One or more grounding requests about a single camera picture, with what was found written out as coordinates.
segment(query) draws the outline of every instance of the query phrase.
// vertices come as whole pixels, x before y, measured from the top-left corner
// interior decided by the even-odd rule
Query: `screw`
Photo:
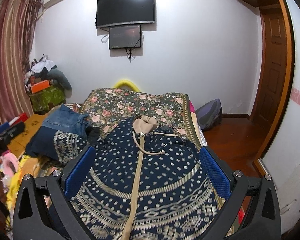
[[[31,178],[31,174],[27,173],[26,175],[23,176],[23,179],[27,180]]]
[[[242,177],[242,176],[243,176],[242,171],[235,171],[234,174],[235,174],[237,177]]]
[[[60,174],[61,174],[61,170],[55,170],[55,171],[52,173],[52,175],[53,175],[54,177],[58,177]]]
[[[265,179],[266,179],[266,180],[271,180],[272,177],[271,177],[269,174],[266,174],[266,175],[265,175]]]

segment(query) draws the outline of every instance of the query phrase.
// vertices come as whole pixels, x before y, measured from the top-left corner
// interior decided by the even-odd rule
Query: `small monitor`
[[[109,28],[109,49],[141,47],[141,25],[116,26]]]

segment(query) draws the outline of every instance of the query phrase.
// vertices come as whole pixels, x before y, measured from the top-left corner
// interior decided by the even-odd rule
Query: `gray backpack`
[[[206,103],[195,111],[202,131],[208,131],[222,121],[222,107],[219,98]]]

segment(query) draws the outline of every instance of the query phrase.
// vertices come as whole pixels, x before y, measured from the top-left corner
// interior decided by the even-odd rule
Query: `dark blue patterned fabric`
[[[67,133],[41,126],[26,146],[26,154],[31,157],[45,155],[61,164],[76,158],[87,141],[78,134]]]
[[[119,239],[130,216],[139,148],[134,118],[96,147],[95,164],[71,203],[97,239]],[[173,134],[159,127],[155,132]],[[136,134],[140,143],[140,134]],[[217,214],[216,196],[198,150],[180,137],[146,134],[138,206],[130,239],[196,239]]]

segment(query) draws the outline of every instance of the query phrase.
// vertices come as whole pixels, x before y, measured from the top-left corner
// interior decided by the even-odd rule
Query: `flat screen tv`
[[[98,0],[96,27],[154,23],[154,0]]]
[[[141,47],[141,26],[127,25],[109,28],[109,49]]]

